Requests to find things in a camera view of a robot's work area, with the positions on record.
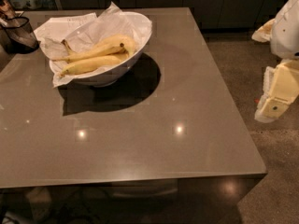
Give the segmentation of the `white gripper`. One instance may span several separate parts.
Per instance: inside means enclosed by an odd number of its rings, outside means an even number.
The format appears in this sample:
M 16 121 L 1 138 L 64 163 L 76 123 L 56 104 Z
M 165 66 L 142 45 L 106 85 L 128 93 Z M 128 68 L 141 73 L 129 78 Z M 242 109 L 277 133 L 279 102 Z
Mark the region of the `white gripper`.
M 269 42 L 275 20 L 272 19 L 256 30 L 251 38 Z M 263 76 L 263 95 L 257 104 L 254 118 L 270 123 L 282 116 L 299 95 L 299 61 L 282 60 L 275 68 L 267 66 Z

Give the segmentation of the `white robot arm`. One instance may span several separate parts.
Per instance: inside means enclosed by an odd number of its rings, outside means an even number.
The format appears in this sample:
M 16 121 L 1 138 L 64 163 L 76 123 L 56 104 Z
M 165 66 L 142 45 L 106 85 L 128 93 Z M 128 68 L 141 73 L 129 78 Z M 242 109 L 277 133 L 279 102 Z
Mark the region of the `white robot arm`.
M 263 75 L 263 95 L 255 119 L 269 123 L 281 117 L 299 96 L 299 0 L 288 0 L 276 17 L 256 30 L 252 37 L 268 42 L 271 52 L 281 58 Z

